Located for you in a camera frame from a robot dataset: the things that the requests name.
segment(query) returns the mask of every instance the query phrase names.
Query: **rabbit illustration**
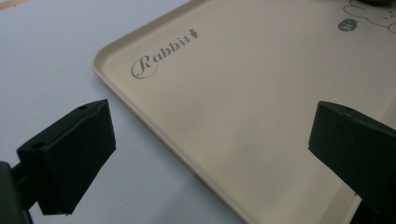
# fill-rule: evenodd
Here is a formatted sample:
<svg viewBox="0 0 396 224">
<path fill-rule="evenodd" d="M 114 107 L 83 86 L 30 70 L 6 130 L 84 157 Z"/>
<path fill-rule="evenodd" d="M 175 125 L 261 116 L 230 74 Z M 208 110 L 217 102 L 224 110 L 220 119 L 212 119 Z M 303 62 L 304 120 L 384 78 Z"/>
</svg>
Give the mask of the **rabbit illustration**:
<svg viewBox="0 0 396 224">
<path fill-rule="evenodd" d="M 357 0 L 350 0 L 344 11 L 352 16 L 364 18 L 368 22 L 388 28 L 396 34 L 396 6 L 373 7 Z"/>
</svg>

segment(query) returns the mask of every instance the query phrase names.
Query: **tray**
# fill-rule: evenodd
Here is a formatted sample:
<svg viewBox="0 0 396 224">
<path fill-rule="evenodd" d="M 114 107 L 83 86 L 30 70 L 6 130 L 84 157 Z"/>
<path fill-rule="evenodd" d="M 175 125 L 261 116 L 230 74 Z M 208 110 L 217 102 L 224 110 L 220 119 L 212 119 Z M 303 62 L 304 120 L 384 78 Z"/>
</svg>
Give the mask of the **tray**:
<svg viewBox="0 0 396 224">
<path fill-rule="evenodd" d="M 92 68 L 247 223 L 348 223 L 359 197 L 307 149 L 317 103 L 396 124 L 396 34 L 353 4 L 190 1 Z"/>
</svg>

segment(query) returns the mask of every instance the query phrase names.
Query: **rabbit logo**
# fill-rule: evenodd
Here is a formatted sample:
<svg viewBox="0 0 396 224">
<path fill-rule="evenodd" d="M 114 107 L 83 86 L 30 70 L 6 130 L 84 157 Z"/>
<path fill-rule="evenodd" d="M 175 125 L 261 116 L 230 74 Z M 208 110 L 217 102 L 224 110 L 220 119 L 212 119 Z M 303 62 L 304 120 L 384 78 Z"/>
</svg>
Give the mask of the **rabbit logo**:
<svg viewBox="0 0 396 224">
<path fill-rule="evenodd" d="M 385 27 L 396 34 L 396 6 L 394 5 L 371 6 L 357 0 L 350 0 L 349 6 L 344 7 L 344 11 L 351 16 L 366 19 L 373 25 Z"/>
<path fill-rule="evenodd" d="M 174 53 L 188 46 L 193 39 L 198 38 L 198 32 L 190 29 L 188 34 L 184 34 L 175 38 L 173 41 L 167 42 L 162 48 L 146 54 L 134 62 L 131 68 L 131 74 L 135 78 L 146 78 L 157 72 L 159 64 L 169 57 L 173 57 Z"/>
</svg>

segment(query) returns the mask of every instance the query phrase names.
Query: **screw hole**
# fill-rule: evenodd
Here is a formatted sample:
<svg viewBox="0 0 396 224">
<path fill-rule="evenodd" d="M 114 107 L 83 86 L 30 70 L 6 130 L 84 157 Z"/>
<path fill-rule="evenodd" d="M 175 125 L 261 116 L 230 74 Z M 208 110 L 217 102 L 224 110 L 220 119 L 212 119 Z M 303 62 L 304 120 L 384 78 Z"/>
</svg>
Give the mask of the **screw hole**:
<svg viewBox="0 0 396 224">
<path fill-rule="evenodd" d="M 46 145 L 45 142 L 34 143 L 34 144 L 32 144 L 32 149 L 39 149 L 39 148 L 43 147 L 44 145 Z"/>
</svg>

